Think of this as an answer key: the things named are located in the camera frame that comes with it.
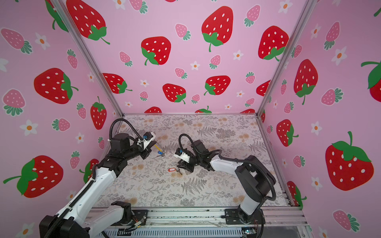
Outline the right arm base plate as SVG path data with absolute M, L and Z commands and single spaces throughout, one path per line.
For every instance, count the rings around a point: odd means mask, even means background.
M 257 209 L 252 215 L 246 214 L 240 208 L 225 209 L 222 218 L 227 225 L 264 225 L 266 223 L 263 211 Z

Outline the key with red tag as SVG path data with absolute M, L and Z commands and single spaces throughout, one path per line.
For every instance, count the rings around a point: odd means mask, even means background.
M 177 172 L 178 174 L 182 175 L 182 172 L 180 171 L 179 168 L 169 168 L 168 169 L 168 172 Z

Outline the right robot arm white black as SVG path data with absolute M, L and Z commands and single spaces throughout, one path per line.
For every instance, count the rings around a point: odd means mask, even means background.
M 179 159 L 177 167 L 192 173 L 195 166 L 201 166 L 208 171 L 235 176 L 246 193 L 233 215 L 241 223 L 252 223 L 267 200 L 276 200 L 276 179 L 256 156 L 250 155 L 246 159 L 227 158 L 222 156 L 220 149 L 209 151 L 200 140 L 191 142 L 191 148 L 192 151 L 182 146 L 177 148 L 174 154 Z

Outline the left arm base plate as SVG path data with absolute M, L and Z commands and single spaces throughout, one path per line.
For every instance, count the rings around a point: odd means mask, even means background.
M 148 217 L 148 210 L 133 209 L 127 215 L 124 215 L 122 220 L 112 224 L 112 226 L 133 226 L 140 222 L 139 226 L 145 226 Z

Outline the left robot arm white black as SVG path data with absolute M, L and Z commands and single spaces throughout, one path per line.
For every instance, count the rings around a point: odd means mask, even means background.
M 105 211 L 86 221 L 86 217 L 102 193 L 114 183 L 127 166 L 128 161 L 147 158 L 156 144 L 155 134 L 147 132 L 143 141 L 128 145 L 126 133 L 111 139 L 111 150 L 92 169 L 92 175 L 85 186 L 56 215 L 47 215 L 39 224 L 42 238 L 94 238 L 114 224 L 138 226 L 131 204 L 113 202 Z

